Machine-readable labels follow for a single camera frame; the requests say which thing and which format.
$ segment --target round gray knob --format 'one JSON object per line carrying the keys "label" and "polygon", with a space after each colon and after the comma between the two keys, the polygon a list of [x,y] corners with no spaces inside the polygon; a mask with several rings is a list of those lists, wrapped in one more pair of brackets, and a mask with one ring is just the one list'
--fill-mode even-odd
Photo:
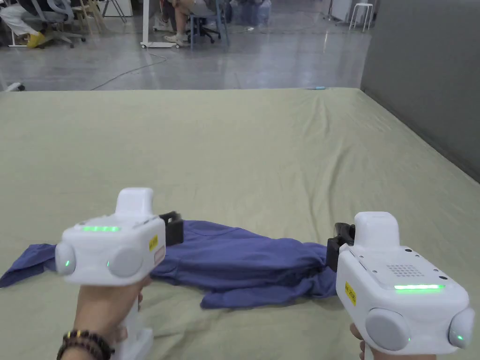
{"label": "round gray knob", "polygon": [[399,351],[408,344],[410,329],[397,312],[386,309],[372,309],[365,320],[368,335],[379,347]]}
{"label": "round gray knob", "polygon": [[472,341],[475,310],[466,308],[455,315],[450,323],[448,341],[457,348],[465,349]]}
{"label": "round gray knob", "polygon": [[77,261],[73,247],[64,242],[60,242],[55,247],[55,266],[60,275],[70,275],[75,271]]}
{"label": "round gray knob", "polygon": [[108,262],[110,272],[118,277],[130,277],[137,273],[144,259],[138,250],[133,248],[119,249]]}

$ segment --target yellow sticker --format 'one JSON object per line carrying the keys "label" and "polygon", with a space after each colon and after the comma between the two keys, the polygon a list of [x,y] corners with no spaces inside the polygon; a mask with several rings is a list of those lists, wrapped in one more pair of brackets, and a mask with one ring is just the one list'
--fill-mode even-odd
{"label": "yellow sticker", "polygon": [[150,243],[148,244],[148,249],[152,251],[154,248],[156,248],[157,245],[158,245],[158,235],[155,235],[150,240]]}
{"label": "yellow sticker", "polygon": [[352,301],[353,306],[357,306],[357,294],[355,294],[355,291],[353,291],[352,287],[348,284],[348,282],[345,282],[345,293]]}

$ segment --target concrete floor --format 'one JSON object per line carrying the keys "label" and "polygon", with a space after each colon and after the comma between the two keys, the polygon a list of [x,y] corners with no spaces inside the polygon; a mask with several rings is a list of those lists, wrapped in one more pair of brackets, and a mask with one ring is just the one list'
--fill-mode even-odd
{"label": "concrete floor", "polygon": [[226,51],[220,42],[203,42],[193,52],[147,51],[139,45],[141,17],[126,25],[108,18],[107,34],[73,49],[0,48],[1,71],[27,90],[358,87],[370,35],[324,20],[319,5],[319,0],[276,0],[268,28],[230,27]]}

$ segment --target hand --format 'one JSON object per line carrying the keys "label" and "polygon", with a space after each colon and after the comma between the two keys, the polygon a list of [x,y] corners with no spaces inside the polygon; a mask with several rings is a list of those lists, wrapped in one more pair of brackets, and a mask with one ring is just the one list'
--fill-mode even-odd
{"label": "hand", "polygon": [[137,298],[140,304],[143,298],[141,291],[151,282],[150,277],[146,277],[136,284],[123,287],[81,286],[73,327],[99,334],[109,343],[118,340],[120,323]]}
{"label": "hand", "polygon": [[[360,359],[365,360],[365,341],[360,335],[360,332],[357,330],[355,324],[350,324],[350,332],[355,336],[360,342]],[[435,360],[435,355],[388,355],[379,352],[372,348],[374,360]]]}

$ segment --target black cable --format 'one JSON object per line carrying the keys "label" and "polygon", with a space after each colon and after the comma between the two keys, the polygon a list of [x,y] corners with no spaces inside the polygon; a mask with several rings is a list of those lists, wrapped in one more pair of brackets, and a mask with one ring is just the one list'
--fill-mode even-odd
{"label": "black cable", "polygon": [[131,70],[128,70],[128,71],[126,71],[126,72],[122,72],[121,74],[119,74],[119,75],[111,78],[110,80],[105,81],[103,84],[101,84],[101,85],[99,85],[99,86],[95,86],[93,89],[90,89],[90,91],[96,90],[96,89],[98,89],[99,87],[102,87],[102,86],[104,86],[104,85],[107,85],[108,83],[112,82],[113,80],[118,79],[119,77],[121,77],[121,76],[123,76],[123,75],[129,74],[129,73],[131,73],[131,72],[134,72],[134,71],[137,71],[137,70],[140,70],[140,69],[148,68],[149,66],[158,65],[158,64],[161,64],[161,63],[163,63],[163,62],[165,62],[165,61],[168,60],[165,56],[155,55],[155,54],[152,54],[150,51],[148,51],[148,53],[149,53],[150,55],[156,56],[156,57],[158,57],[158,58],[163,58],[163,60],[162,60],[162,61],[154,62],[153,64],[148,64],[148,65],[140,66],[139,68],[131,69]]}

